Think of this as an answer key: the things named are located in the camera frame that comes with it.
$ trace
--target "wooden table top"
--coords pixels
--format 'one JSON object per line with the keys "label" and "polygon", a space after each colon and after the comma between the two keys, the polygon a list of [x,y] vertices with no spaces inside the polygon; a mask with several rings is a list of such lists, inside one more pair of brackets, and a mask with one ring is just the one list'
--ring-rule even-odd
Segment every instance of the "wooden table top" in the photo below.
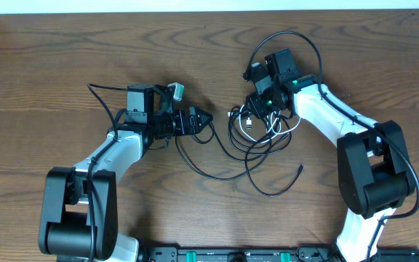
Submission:
{"label": "wooden table top", "polygon": [[[286,29],[315,42],[324,82],[339,98],[379,122],[400,124],[419,174],[419,10],[0,15],[0,261],[54,259],[37,245],[46,174],[88,156],[111,125],[87,82],[180,82],[182,107],[213,113],[233,152],[227,112],[254,90],[240,74],[262,39]],[[284,48],[291,48],[304,73],[317,73],[312,49],[294,36],[274,39],[257,59]],[[123,92],[98,92],[113,110],[126,106]],[[209,173],[244,170],[215,141],[180,141]],[[118,185],[119,231],[183,247],[332,243],[347,209],[335,147],[314,126],[303,122],[289,147],[253,177],[263,189],[279,190],[301,162],[297,183],[271,199],[246,177],[220,182],[197,175],[173,143],[149,151]],[[414,201],[408,197],[397,212]],[[388,223],[379,245],[419,248],[419,212]]]}

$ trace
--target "wood grain surface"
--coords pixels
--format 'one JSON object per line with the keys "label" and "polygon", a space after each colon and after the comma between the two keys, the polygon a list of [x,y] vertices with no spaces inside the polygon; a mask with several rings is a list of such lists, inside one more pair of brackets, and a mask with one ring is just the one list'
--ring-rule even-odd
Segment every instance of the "wood grain surface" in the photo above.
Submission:
{"label": "wood grain surface", "polygon": [[[227,111],[254,90],[240,74],[259,41],[283,29],[316,43],[324,81],[339,98],[373,119],[401,125],[419,174],[419,10],[0,15],[0,261],[54,259],[37,246],[46,174],[82,160],[110,127],[87,82],[180,82],[185,102],[179,106],[212,112],[234,152]],[[317,73],[311,48],[294,36],[274,39],[257,59],[287,47],[305,74]],[[99,93],[115,111],[126,105],[122,92]],[[244,170],[215,141],[180,141],[209,173]],[[346,206],[335,148],[315,127],[303,122],[290,146],[253,177],[263,189],[279,190],[301,162],[305,169],[291,191],[271,199],[247,178],[220,182],[195,174],[173,143],[149,151],[118,185],[119,230],[183,247],[332,243]],[[408,197],[397,212],[414,200]],[[419,212],[388,223],[379,245],[419,248]]]}

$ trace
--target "white wall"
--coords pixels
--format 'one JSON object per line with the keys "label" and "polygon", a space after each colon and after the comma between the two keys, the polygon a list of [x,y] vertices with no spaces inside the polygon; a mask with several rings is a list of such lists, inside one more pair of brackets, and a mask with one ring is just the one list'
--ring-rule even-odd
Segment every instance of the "white wall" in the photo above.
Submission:
{"label": "white wall", "polygon": [[419,0],[0,0],[0,14],[419,9]]}

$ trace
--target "cable connector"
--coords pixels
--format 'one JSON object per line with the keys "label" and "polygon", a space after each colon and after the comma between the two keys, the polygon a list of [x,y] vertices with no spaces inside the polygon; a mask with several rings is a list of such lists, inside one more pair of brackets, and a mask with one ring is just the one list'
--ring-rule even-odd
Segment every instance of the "cable connector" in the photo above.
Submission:
{"label": "cable connector", "polygon": [[247,128],[252,129],[252,120],[250,118],[247,118]]}

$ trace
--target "white plastic part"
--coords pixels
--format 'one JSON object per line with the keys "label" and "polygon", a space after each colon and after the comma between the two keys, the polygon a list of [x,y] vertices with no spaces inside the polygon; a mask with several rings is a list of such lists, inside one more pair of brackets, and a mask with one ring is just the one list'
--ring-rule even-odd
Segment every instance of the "white plastic part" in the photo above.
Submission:
{"label": "white plastic part", "polygon": [[[371,127],[376,123],[375,120],[358,114],[355,110],[335,97],[325,84],[322,84],[322,90],[324,93],[327,93],[327,97],[335,105],[340,106],[348,114],[359,117],[360,121],[363,121]],[[367,130],[366,127],[353,123],[347,116],[344,116],[326,100],[322,99],[317,84],[304,87],[300,92],[294,94],[294,105],[297,115],[308,120],[318,128],[334,146],[337,146],[338,138],[343,137],[349,132],[360,133]]]}
{"label": "white plastic part", "polygon": [[117,235],[113,255],[105,262],[135,262],[138,254],[138,241],[123,234]]}
{"label": "white plastic part", "polygon": [[[395,208],[388,208],[375,213],[372,218],[368,219],[353,213],[350,209],[347,211],[346,222],[337,240],[339,251],[347,262],[358,262],[366,259],[368,245],[370,245],[379,219],[384,215],[392,215],[395,210]],[[384,226],[381,226],[375,243],[371,248],[370,257],[376,254],[378,250],[376,244],[383,229]]]}
{"label": "white plastic part", "polygon": [[[108,145],[114,137],[114,131],[109,132],[105,142],[85,160],[74,165],[76,171],[86,172],[90,159]],[[142,157],[142,136],[132,131],[118,131],[118,139],[101,157],[93,167],[92,174],[97,170],[107,170],[116,173],[116,183],[121,180],[129,167]]]}

